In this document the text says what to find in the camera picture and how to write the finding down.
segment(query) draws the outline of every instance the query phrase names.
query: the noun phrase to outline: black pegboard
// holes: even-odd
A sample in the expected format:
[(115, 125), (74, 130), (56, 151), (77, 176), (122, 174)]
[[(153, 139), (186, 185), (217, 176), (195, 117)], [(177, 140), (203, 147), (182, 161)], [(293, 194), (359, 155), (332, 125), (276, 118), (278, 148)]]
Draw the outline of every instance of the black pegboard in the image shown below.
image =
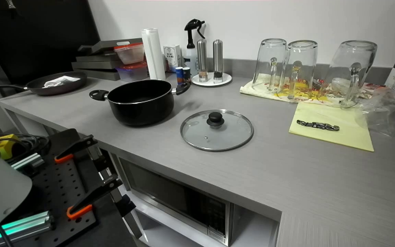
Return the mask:
[(66, 130), (51, 137), (51, 150), (44, 158), (45, 165), (33, 177), (33, 184), (38, 195), (34, 198), (35, 207), (52, 211), (53, 228), (35, 238), (19, 242), (20, 246), (63, 246), (96, 224), (93, 211), (75, 221), (70, 221), (66, 217), (67, 207), (86, 194), (77, 166), (93, 166), (88, 159), (88, 154), (83, 151), (78, 152), (74, 158), (75, 162), (70, 161), (62, 165), (52, 162), (55, 154), (77, 140), (78, 135), (75, 130)]

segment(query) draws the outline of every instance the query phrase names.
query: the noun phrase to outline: gray countertop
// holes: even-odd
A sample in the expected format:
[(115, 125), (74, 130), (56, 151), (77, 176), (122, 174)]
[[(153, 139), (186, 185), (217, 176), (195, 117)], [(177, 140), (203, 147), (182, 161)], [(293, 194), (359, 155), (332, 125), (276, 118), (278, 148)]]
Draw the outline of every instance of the gray countertop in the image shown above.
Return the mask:
[[(75, 128), (100, 146), (151, 170), (280, 220), (278, 247), (395, 246), (395, 137), (372, 135), (374, 152), (288, 133), (295, 104), (238, 93), (248, 80), (221, 88), (192, 87), (175, 96), (171, 117), (127, 128), (92, 89), (122, 82), (90, 81), (77, 92), (38, 98), (19, 93), (1, 107), (57, 130)], [(245, 115), (254, 137), (228, 152), (204, 152), (181, 139), (182, 121), (201, 110)]]

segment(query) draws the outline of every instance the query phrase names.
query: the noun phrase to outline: glass cup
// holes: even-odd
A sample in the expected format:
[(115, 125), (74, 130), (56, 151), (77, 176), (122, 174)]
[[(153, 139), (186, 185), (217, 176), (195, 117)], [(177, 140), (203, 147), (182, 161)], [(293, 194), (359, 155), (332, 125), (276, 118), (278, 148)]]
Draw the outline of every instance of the glass cup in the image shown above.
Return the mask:
[(373, 65), (377, 44), (363, 40), (348, 40), (339, 45), (325, 76), (325, 87), (340, 100), (341, 107), (355, 106), (358, 93)]
[(280, 92), (284, 80), (286, 58), (286, 41), (282, 39), (266, 39), (260, 43), (252, 88), (259, 91)]
[(288, 99), (310, 98), (317, 66), (318, 44), (313, 40), (296, 40), (289, 44), (285, 74), (289, 78)]

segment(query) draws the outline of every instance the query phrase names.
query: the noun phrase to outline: yellow paper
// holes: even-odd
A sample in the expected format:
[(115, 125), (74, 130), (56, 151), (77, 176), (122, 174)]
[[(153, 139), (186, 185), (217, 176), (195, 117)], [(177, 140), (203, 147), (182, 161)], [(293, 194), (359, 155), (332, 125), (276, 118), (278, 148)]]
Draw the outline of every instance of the yellow paper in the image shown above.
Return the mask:
[[(296, 124), (296, 120), (337, 125), (340, 130), (329, 132), (308, 128)], [(292, 120), (289, 133), (366, 151), (374, 151), (365, 115), (359, 109), (337, 109), (330, 106), (299, 103)]]

